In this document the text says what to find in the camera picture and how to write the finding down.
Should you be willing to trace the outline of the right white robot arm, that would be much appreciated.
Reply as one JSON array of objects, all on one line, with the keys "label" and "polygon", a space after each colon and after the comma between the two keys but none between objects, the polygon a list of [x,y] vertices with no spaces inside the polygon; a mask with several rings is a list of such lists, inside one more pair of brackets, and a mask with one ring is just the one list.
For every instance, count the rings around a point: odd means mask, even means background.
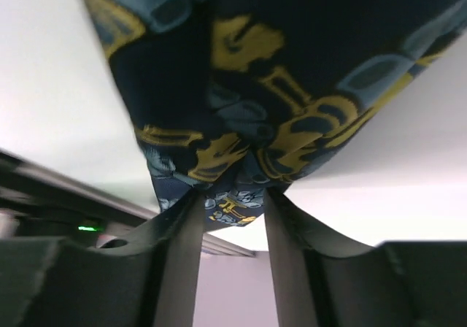
[{"label": "right white robot arm", "polygon": [[[204,202],[147,220],[94,189],[1,155],[3,326],[191,326]],[[281,326],[464,326],[466,243],[369,247],[266,194]]]}]

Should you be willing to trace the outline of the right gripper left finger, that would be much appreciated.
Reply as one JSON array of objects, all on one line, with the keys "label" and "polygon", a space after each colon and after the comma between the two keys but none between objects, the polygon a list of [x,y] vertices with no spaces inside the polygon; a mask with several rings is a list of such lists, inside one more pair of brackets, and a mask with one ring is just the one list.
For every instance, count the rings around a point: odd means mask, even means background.
[{"label": "right gripper left finger", "polygon": [[59,236],[1,241],[3,326],[191,326],[204,201],[173,207],[100,248]]}]

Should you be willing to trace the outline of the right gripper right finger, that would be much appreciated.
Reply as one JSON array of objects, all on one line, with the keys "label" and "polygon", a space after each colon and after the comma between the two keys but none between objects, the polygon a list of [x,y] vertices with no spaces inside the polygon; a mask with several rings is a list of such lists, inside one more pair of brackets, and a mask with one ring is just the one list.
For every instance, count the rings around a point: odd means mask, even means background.
[{"label": "right gripper right finger", "polygon": [[365,245],[299,209],[265,197],[266,233],[281,326],[461,327],[466,243]]}]

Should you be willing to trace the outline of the navy floral patterned tie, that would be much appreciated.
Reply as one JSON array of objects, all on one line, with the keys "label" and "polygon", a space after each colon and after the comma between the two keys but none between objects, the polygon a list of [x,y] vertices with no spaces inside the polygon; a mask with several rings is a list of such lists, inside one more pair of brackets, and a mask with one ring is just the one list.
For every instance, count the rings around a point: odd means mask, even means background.
[{"label": "navy floral patterned tie", "polygon": [[466,30],[466,0],[83,0],[161,211],[244,227]]}]

